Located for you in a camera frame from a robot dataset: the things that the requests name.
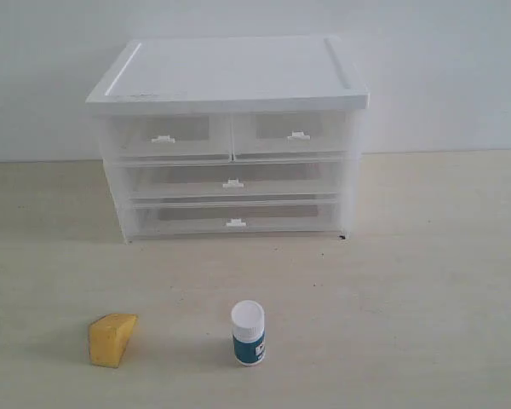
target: cheese wedge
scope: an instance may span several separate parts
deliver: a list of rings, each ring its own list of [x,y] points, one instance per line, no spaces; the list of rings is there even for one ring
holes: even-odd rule
[[[89,326],[89,355],[98,366],[119,367],[138,317],[133,314],[109,314]]]

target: small plastic bottle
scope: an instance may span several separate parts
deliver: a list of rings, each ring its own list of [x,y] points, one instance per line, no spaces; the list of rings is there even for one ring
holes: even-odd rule
[[[265,357],[265,312],[255,301],[238,302],[231,311],[233,347],[244,366],[260,363]]]

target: drawer handle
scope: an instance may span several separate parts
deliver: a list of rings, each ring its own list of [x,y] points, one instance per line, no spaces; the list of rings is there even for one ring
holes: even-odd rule
[[[290,136],[288,136],[288,141],[310,141],[310,135],[305,134],[303,131],[294,131]]]
[[[176,139],[171,138],[170,135],[158,135],[156,138],[152,138],[152,142],[167,142],[167,143],[175,143]]]
[[[246,222],[243,222],[242,219],[231,219],[229,222],[225,223],[228,228],[245,228]]]
[[[230,187],[244,187],[244,184],[241,181],[238,181],[238,179],[229,179],[227,180],[227,183],[223,183],[222,186],[225,189],[228,189]]]

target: table surface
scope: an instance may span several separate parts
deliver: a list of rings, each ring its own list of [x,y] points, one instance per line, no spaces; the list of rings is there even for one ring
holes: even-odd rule
[[[346,241],[124,245],[99,162],[0,164],[0,408],[511,408],[511,151],[368,155],[359,191]],[[111,312],[140,316],[116,370],[88,357]]]

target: white wall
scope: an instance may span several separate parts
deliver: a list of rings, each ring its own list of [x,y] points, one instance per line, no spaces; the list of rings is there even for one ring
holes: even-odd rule
[[[366,151],[511,147],[511,1],[0,0],[0,161],[98,158],[83,101],[132,37],[310,32],[370,86]]]

